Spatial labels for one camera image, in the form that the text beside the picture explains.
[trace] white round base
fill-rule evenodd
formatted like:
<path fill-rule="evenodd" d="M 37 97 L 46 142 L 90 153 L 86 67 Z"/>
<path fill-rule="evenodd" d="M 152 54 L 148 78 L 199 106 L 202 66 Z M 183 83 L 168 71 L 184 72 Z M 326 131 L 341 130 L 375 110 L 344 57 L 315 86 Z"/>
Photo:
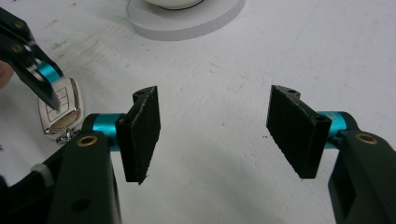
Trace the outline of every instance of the white round base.
<path fill-rule="evenodd" d="M 142 36 L 161 41 L 177 41 L 207 35 L 232 21 L 246 0 L 204 0 L 182 10 L 168 10 L 144 0 L 130 0 L 128 16 Z"/>

